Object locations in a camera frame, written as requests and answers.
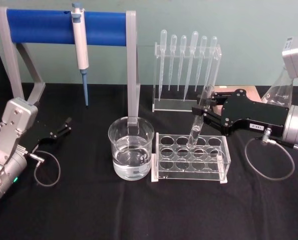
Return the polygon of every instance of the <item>erlenmeyer flask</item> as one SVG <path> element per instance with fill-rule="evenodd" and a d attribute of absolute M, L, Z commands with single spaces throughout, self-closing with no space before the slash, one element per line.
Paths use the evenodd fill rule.
<path fill-rule="evenodd" d="M 278 79 L 269 88 L 262 97 L 262 102 L 265 104 L 273 104 L 282 107 L 291 107 L 293 79 L 288 75 L 288 72 L 283 66 Z"/>

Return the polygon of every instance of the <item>plastic transfer pipette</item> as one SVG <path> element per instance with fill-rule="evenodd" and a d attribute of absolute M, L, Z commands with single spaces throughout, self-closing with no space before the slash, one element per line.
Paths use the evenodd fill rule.
<path fill-rule="evenodd" d="M 81 4 L 79 2 L 73 3 L 72 7 L 74 8 L 74 10 L 71 12 L 74 42 L 75 42 L 75 48 L 77 52 L 78 67 L 82 74 L 85 105 L 88 107 L 89 97 L 88 97 L 87 72 L 89 67 L 89 59 L 88 59 L 88 47 L 87 47 L 87 35 L 85 31 L 85 22 L 84 22 L 84 8 L 81 7 Z"/>
<path fill-rule="evenodd" d="M 172 70 L 173 70 L 173 60 L 174 60 L 174 54 L 175 54 L 176 45 L 177 45 L 177 36 L 176 35 L 172 35 L 171 36 L 171 43 L 170 43 L 171 56 L 170 56 L 170 66 L 169 66 L 169 87 L 168 87 L 168 90 L 170 90 L 170 85 L 171 85 Z"/>
<path fill-rule="evenodd" d="M 207 40 L 208 40 L 208 38 L 206 36 L 202 36 L 201 42 L 200 42 L 200 49 L 199 49 L 199 51 L 200 51 L 200 58 L 199 58 L 199 62 L 198 62 L 197 75 L 195 76 L 195 88 L 194 88 L 194 91 L 197 91 L 197 86 L 198 86 L 198 82 L 199 82 L 199 78 L 200 78 L 202 61 L 204 59 L 204 52 L 205 52 L 205 48 L 207 46 Z"/>
<path fill-rule="evenodd" d="M 164 56 L 165 56 L 166 49 L 167 49 L 167 30 L 162 30 L 160 35 L 161 63 L 160 63 L 160 78 L 159 78 L 159 100 L 162 92 Z"/>
<path fill-rule="evenodd" d="M 213 36 L 211 39 L 211 43 L 210 43 L 210 49 L 209 49 L 209 60 L 208 60 L 208 66 L 207 66 L 207 70 L 205 73 L 205 82 L 204 85 L 207 85 L 208 79 L 209 79 L 209 74 L 210 74 L 210 70 L 211 70 L 211 64 L 212 64 L 212 59 L 213 59 L 213 54 L 215 51 L 215 46 L 217 45 L 218 39 L 216 36 Z"/>
<path fill-rule="evenodd" d="M 179 62 L 179 70 L 178 70 L 178 90 L 179 90 L 179 85 L 180 85 L 180 78 L 181 78 L 181 73 L 182 73 L 184 52 L 185 52 L 186 47 L 187 47 L 187 36 L 183 35 L 181 37 L 181 41 L 180 41 L 180 62 Z"/>
<path fill-rule="evenodd" d="M 189 88 L 189 82 L 190 82 L 190 76 L 191 76 L 191 70 L 192 70 L 192 62 L 193 62 L 195 48 L 197 47 L 198 38 L 199 38 L 199 33 L 197 31 L 194 31 L 192 33 L 192 36 L 191 36 L 190 58 L 189 58 L 189 66 L 188 66 L 188 72 L 187 72 L 187 79 L 185 81 L 183 100 L 185 100 L 185 96 L 187 95 L 188 88 Z"/>

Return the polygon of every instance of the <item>white wall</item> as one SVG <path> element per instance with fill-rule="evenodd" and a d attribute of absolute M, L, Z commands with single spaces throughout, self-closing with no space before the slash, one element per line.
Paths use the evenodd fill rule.
<path fill-rule="evenodd" d="M 271 85 L 282 66 L 281 49 L 288 36 L 298 36 L 298 0 L 82 0 L 87 11 L 136 10 L 140 82 L 152 84 L 154 42 L 160 31 L 191 36 L 193 31 L 218 37 L 222 60 L 218 85 Z M 18 9 L 70 10 L 69 0 L 0 0 Z M 81 83 L 73 45 L 30 44 L 44 81 Z M 89 83 L 125 84 L 123 47 L 89 47 Z M 24 82 L 30 82 L 21 64 Z"/>

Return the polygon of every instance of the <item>black tablecloth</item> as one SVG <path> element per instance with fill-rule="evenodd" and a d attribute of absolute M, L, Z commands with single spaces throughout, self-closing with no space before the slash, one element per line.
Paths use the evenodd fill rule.
<path fill-rule="evenodd" d="M 25 85 L 25 92 L 31 87 Z M 258 88 L 260 94 L 266 89 Z M 47 85 L 37 121 L 57 127 L 65 118 L 73 119 L 72 133 L 51 151 L 60 160 L 61 180 L 52 188 L 37 185 L 35 161 L 29 159 L 0 200 L 0 240 L 298 240 L 298 152 L 288 150 L 296 165 L 293 176 L 265 180 L 247 165 L 243 152 L 256 134 L 241 130 L 228 137 L 227 184 L 153 183 L 150 175 L 124 181 L 114 172 L 107 130 L 127 114 L 126 86 L 91 85 L 89 92 L 86 109 L 81 85 Z M 0 91 L 0 121 L 8 99 Z M 298 87 L 293 103 L 298 105 Z M 193 121 L 188 112 L 152 112 L 152 86 L 141 86 L 139 116 L 161 134 L 187 135 Z M 204 135 L 219 135 L 203 128 Z M 261 148 L 250 152 L 250 158 L 267 174 L 288 171 L 282 153 L 274 158 L 270 152 Z"/>

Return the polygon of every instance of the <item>transfer pipette rack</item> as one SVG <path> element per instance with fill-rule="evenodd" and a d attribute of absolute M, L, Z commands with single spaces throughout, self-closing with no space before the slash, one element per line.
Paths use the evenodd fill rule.
<path fill-rule="evenodd" d="M 190 57 L 190 46 L 187 45 L 185 52 L 184 52 L 184 61 L 180 79 L 180 88 L 177 91 L 177 74 L 178 74 L 178 67 L 179 67 L 179 58 L 180 58 L 180 48 L 179 46 L 176 47 L 175 55 L 174 55 L 174 63 L 173 63 L 173 71 L 172 71 L 172 78 L 171 78 L 171 87 L 168 90 L 169 85 L 169 64 L 170 64 L 170 57 L 171 57 L 171 50 L 170 45 L 167 45 L 165 51 L 165 60 L 164 60 L 164 72 L 163 72 L 163 87 L 162 87 L 162 94 L 159 100 L 159 75 L 160 75 L 160 57 L 161 57 L 161 50 L 160 45 L 155 43 L 155 51 L 154 51 L 154 79 L 153 79 L 153 104 L 152 104 L 152 111 L 176 111 L 176 112 L 191 112 L 191 107 L 196 104 L 196 97 L 198 94 L 202 92 L 203 85 L 205 83 L 205 74 L 206 74 L 206 65 L 208 63 L 208 59 L 210 58 L 209 55 L 210 47 L 206 47 L 205 53 L 200 53 L 200 47 L 197 46 L 194 58 L 193 58 L 193 65 L 192 65 L 192 73 L 190 76 L 190 87 L 189 92 L 185 101 L 183 101 L 183 94 L 184 94 L 184 84 L 187 76 L 188 70 L 188 62 Z M 203 57 L 201 73 L 199 77 L 198 87 L 196 94 L 192 94 L 194 91 L 195 79 L 196 79 L 196 72 L 197 72 L 197 65 L 199 59 Z M 216 78 L 218 68 L 220 65 L 220 60 L 222 57 L 221 48 L 218 44 L 215 52 L 212 56 L 212 64 L 210 69 L 209 78 Z"/>
<path fill-rule="evenodd" d="M 151 180 L 187 179 L 227 182 L 231 162 L 225 136 L 200 135 L 194 149 L 188 149 L 188 135 L 156 134 L 156 155 L 152 158 Z"/>

